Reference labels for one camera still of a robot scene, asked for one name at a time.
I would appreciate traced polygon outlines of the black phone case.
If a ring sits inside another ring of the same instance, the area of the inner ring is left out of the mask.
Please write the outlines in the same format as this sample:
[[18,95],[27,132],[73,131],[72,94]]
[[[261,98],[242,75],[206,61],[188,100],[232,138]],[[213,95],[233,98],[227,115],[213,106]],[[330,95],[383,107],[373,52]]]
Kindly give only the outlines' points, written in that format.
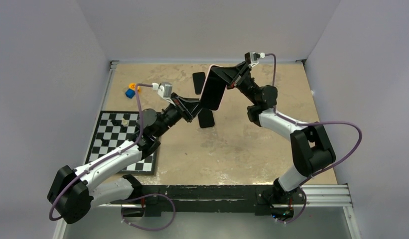
[[210,128],[215,126],[213,112],[209,109],[202,109],[198,114],[200,128]]

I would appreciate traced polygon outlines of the black phone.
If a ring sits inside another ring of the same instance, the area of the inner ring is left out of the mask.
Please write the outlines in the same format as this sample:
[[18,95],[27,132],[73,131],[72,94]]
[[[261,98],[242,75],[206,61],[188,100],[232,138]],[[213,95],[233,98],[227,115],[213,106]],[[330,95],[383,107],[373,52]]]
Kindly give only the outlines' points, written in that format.
[[192,80],[195,94],[200,95],[204,87],[206,74],[204,72],[195,72],[192,74]]

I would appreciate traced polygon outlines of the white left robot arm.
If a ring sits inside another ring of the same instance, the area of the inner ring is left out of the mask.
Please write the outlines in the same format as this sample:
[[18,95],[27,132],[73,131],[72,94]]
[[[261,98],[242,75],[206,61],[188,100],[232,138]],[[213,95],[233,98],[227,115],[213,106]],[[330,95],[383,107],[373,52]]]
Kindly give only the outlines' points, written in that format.
[[63,219],[73,224],[101,204],[117,200],[134,204],[141,199],[138,180],[132,176],[122,176],[115,184],[104,181],[154,154],[163,134],[180,120],[192,122],[202,111],[198,98],[171,93],[167,100],[168,106],[161,111],[140,109],[135,125],[128,127],[126,138],[106,154],[76,168],[65,165],[58,169],[47,194],[51,221]]

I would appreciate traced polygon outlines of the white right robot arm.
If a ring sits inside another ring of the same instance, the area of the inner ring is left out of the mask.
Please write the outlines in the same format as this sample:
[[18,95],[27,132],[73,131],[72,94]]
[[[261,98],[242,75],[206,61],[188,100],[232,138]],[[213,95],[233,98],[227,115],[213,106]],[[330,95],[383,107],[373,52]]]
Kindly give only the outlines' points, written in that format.
[[234,67],[213,65],[208,80],[218,83],[222,91],[238,89],[252,105],[247,108],[251,122],[270,129],[290,142],[293,165],[274,180],[272,197],[284,203],[314,173],[336,161],[336,155],[323,125],[295,120],[276,110],[277,88],[259,86],[251,76],[251,66],[242,62]]

